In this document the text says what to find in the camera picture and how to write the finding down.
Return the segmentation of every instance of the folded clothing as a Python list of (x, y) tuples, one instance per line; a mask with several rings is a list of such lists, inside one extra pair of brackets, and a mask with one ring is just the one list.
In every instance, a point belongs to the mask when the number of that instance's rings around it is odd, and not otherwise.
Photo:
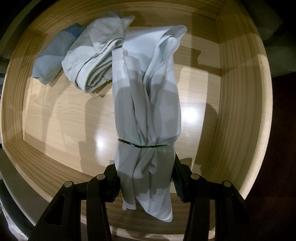
[[(115, 166), (123, 209), (136, 209), (135, 197), (150, 215), (173, 218), (170, 179), (181, 110), (173, 53), (185, 26), (131, 31), (112, 51), (112, 94), (119, 141)], [(138, 146), (157, 146), (140, 148)]]
[(75, 23), (60, 31), (39, 53), (33, 66), (32, 77), (44, 85), (52, 81), (62, 69), (62, 60), (67, 51), (84, 30), (85, 27)]
[(64, 73), (75, 87), (91, 92), (112, 78), (111, 51), (122, 46), (134, 19), (113, 10), (87, 26), (62, 61)]

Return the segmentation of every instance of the wood grain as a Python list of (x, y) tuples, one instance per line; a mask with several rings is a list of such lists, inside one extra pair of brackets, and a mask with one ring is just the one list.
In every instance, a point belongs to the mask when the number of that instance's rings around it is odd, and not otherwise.
[(201, 16), (205, 16), (211, 19), (215, 19), (221, 10), (225, 0), (150, 0), (150, 1), (127, 1), (127, 0), (61, 0), (53, 4), (50, 8), (44, 11), (30, 26), (30, 29), (41, 32), (51, 33), (60, 31), (64, 28), (64, 25), (69, 26), (75, 23), (77, 18), (82, 20), (82, 23), (88, 23), (89, 19), (95, 19), (100, 16), (101, 12), (105, 12), (112, 9), (120, 8), (124, 12), (126, 8), (129, 11), (135, 11), (145, 8), (157, 7), (161, 8), (160, 14), (154, 13), (153, 18), (159, 18), (162, 21), (173, 21), (173, 18), (165, 19), (166, 9), (170, 11), (172, 9), (185, 12), (194, 12)]
[(214, 182), (231, 181), (246, 198), (269, 138), (271, 76), (262, 40), (240, 3), (227, 0), (216, 22), (221, 51), (221, 97), (216, 135), (203, 173)]
[[(31, 71), (38, 52), (61, 29), (75, 22), (87, 25), (104, 11), (120, 8), (136, 16), (131, 29), (187, 26), (174, 54), (182, 115), (176, 151), (193, 172), (210, 181), (228, 179), (246, 197), (268, 141), (271, 79), (254, 23), (236, 0), (224, 2), (61, 0), (44, 11), (16, 47), (1, 103), (4, 149), (23, 178), (50, 201), (65, 181), (88, 181), (113, 162), (112, 83), (83, 93), (63, 71), (49, 85), (32, 78)], [(189, 205), (174, 192), (172, 186), (172, 223), (149, 216), (139, 205), (136, 211), (123, 211), (117, 198), (107, 205), (112, 233), (182, 240)]]
[(1, 97), (0, 127), (3, 143), (23, 139), (22, 107), (26, 80), (32, 75), (31, 63), (43, 40), (41, 35), (26, 31), (20, 39), (21, 44), (16, 46), (11, 57)]

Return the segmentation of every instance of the light blue folded cloth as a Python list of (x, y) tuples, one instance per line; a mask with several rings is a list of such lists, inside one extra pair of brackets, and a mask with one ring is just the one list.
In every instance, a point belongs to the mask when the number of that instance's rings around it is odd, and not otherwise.
[(60, 31), (53, 40), (39, 53), (35, 60), (32, 77), (47, 85), (62, 69), (62, 60), (72, 44), (85, 30), (75, 23)]

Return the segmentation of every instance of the black rubber band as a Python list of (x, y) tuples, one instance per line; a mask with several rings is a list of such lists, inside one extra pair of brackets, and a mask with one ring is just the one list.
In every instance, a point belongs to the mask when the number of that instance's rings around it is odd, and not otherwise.
[(131, 146), (137, 147), (137, 148), (155, 148), (155, 147), (159, 147), (159, 146), (166, 146), (166, 145), (157, 145), (157, 146), (139, 146), (133, 143), (130, 143), (128, 141), (122, 140), (122, 139), (118, 139), (118, 141), (129, 144)]

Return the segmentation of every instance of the light blue cloth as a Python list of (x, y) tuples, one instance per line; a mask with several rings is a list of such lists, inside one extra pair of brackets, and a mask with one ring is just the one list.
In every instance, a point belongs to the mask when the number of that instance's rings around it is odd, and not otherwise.
[(62, 60), (75, 40), (85, 30), (75, 23), (60, 31), (53, 40), (39, 53), (35, 60), (32, 77), (47, 85), (62, 69)]

